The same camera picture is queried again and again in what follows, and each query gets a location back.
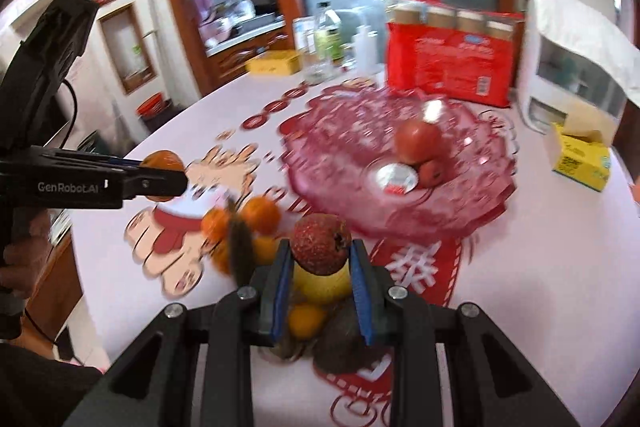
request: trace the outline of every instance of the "kitchen counter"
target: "kitchen counter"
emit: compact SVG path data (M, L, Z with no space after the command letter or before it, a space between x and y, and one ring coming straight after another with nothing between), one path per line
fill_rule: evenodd
M235 46L236 44L241 44L242 42L245 42L245 41L247 41L249 39L253 39L254 37L257 37L258 35L263 35L264 33L268 33L268 32L280 29L284 25L285 25L284 20L276 21L276 22L273 22L271 24L260 26L259 28L256 28L255 30L250 30L250 31L247 31L245 33L242 33L242 34L238 35L237 37L233 37L231 39L227 39L224 42L220 42L220 44L217 44L216 46L213 46L211 48L207 48L207 57L212 57L216 53L220 53L220 52L222 52L224 50L228 50L232 46Z

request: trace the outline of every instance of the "red fruit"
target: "red fruit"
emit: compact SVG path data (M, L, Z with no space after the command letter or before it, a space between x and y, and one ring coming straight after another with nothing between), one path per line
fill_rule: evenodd
M422 188L432 188L444 181L444 165L440 160L431 160L420 165L418 181Z
M442 133L437 125L419 118L404 120L394 134L396 154L402 163L416 165L442 153Z
M300 266L314 275L331 275L347 262L351 232L331 214L309 214L293 228L291 251Z

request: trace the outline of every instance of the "chinese character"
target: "chinese character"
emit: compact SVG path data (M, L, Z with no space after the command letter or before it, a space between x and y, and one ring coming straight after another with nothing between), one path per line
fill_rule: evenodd
M438 241L427 248L409 245L402 248L399 253L392 254L393 262L385 266L391 272L391 279L405 288L411 286L418 295L423 293L426 287L422 282L429 287L436 283L433 276L438 269L433 266L433 263L441 244L442 242Z

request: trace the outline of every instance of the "cartoon character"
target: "cartoon character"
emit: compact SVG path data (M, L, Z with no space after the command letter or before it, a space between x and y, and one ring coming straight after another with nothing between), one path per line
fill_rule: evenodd
M260 165L250 159L255 150L255 144L239 153L213 147L186 168L189 186L183 195L141 210L127 225L124 239L134 260L147 277L161 278L167 297L186 295L202 278L202 258L216 247L200 231L202 218L214 206L225 206L229 196L240 206L251 194Z

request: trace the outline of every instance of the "orange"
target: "orange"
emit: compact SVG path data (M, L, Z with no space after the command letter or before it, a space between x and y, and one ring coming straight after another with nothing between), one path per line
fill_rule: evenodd
M297 304L289 311L289 331L298 341L310 341L324 326L326 311L315 304Z
M211 262L216 270L225 275L229 275L229 249L226 247L226 241L221 241L211 252Z
M240 215L250 229L262 235L273 235L280 224L280 209L274 201L264 196L247 201Z
M212 208L204 215L200 223L202 233L212 243L225 239L228 228L229 212L224 208Z
M273 237L258 236L254 238L254 257L255 264L265 266L273 264L278 253L280 242Z
M140 162L141 167L148 167L150 169L166 169L168 171L182 171L184 172L184 164L180 160L175 152L172 151L156 151L152 152L149 156ZM170 196L147 196L147 200L160 203L163 201L170 201L173 198Z

